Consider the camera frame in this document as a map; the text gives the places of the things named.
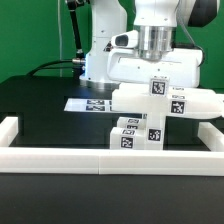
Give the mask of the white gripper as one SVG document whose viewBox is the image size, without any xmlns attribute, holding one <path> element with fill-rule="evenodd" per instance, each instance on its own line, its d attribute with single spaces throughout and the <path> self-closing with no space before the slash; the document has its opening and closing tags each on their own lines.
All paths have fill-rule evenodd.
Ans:
<svg viewBox="0 0 224 224">
<path fill-rule="evenodd" d="M 113 36 L 107 74 L 113 81 L 148 83 L 167 76 L 170 84 L 197 87 L 203 50 L 195 46 L 172 46 L 172 29 L 140 29 Z"/>
</svg>

